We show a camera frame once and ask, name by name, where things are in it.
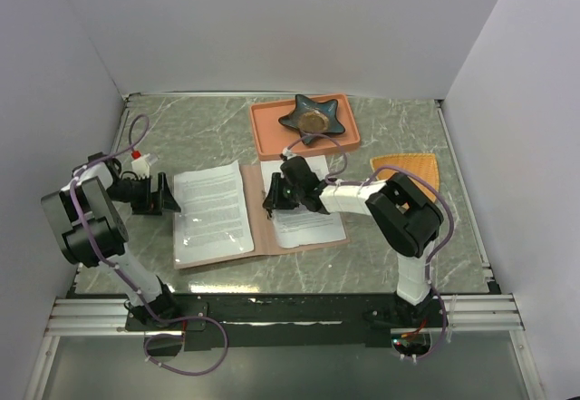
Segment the printed white paper sheet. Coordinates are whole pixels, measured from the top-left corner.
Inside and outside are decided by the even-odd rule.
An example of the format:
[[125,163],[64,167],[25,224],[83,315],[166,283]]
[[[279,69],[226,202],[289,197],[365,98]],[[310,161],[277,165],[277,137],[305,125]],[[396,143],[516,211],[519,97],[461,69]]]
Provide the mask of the printed white paper sheet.
[[174,268],[223,262],[254,251],[237,161],[177,174],[173,191],[181,208],[173,227]]

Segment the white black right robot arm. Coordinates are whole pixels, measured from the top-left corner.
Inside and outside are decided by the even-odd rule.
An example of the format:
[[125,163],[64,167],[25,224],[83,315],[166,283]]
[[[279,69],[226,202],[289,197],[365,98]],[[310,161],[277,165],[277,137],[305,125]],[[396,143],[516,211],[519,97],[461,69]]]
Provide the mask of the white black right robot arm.
[[294,156],[284,158],[270,177],[263,208],[269,215],[304,207],[324,215],[372,218],[398,256],[397,318],[413,327],[428,315],[430,257],[439,249],[435,241],[444,221],[423,189],[439,195],[423,178],[398,166],[382,166],[364,181],[345,181],[334,175],[320,178],[305,158]]

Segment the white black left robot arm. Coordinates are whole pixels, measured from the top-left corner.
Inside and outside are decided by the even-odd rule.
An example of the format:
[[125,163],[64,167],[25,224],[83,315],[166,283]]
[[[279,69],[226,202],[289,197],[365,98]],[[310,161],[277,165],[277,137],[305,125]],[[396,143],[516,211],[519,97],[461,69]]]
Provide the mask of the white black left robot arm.
[[129,233],[117,202],[131,213],[160,216],[181,211],[170,190],[167,175],[123,175],[121,162],[97,153],[72,171],[71,181],[41,198],[41,205],[60,251],[66,260],[96,268],[118,283],[128,298],[126,308],[142,324],[173,327],[181,311],[169,286],[147,270],[131,253]]

